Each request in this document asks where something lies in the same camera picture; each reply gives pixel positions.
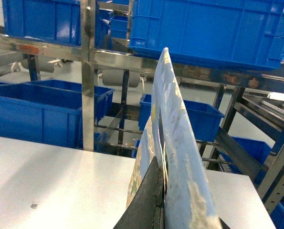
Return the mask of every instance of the metal rail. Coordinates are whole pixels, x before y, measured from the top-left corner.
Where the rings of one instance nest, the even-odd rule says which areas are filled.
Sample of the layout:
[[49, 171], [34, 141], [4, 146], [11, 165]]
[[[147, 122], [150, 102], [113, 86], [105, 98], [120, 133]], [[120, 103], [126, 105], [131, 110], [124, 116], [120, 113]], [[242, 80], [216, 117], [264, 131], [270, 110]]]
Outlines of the metal rail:
[[99, 1], [99, 8], [105, 9], [105, 10], [115, 10], [115, 11], [121, 11], [121, 12], [128, 12], [129, 7], [127, 5], [121, 5], [121, 4], [115, 4], [112, 2], [104, 2]]
[[[78, 46], [62, 46], [50, 43], [35, 42], [30, 40], [10, 38], [0, 34], [0, 49], [13, 52], [22, 52], [33, 55], [44, 55], [48, 57], [81, 61], [81, 47]], [[100, 66], [108, 66], [119, 69], [129, 69], [134, 72], [154, 73], [157, 60], [143, 58], [138, 55], [114, 52], [109, 50], [95, 50], [94, 64]], [[189, 65], [174, 63], [175, 74], [178, 77], [200, 80], [194, 75]], [[251, 88], [261, 91], [284, 93], [284, 78], [268, 75], [260, 75], [259, 73], [235, 72], [233, 70], [209, 70], [210, 76], [206, 82], [233, 85], [238, 87]]]

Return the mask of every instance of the white tabletop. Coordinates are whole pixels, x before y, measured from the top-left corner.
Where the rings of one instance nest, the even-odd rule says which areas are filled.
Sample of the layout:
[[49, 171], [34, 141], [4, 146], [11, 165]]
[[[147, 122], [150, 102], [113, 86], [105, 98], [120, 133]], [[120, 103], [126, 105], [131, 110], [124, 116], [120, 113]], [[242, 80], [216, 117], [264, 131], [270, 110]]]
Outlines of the white tabletop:
[[[131, 158], [0, 137], [0, 229], [111, 229], [125, 211]], [[206, 171], [231, 229], [274, 229], [247, 176]]]

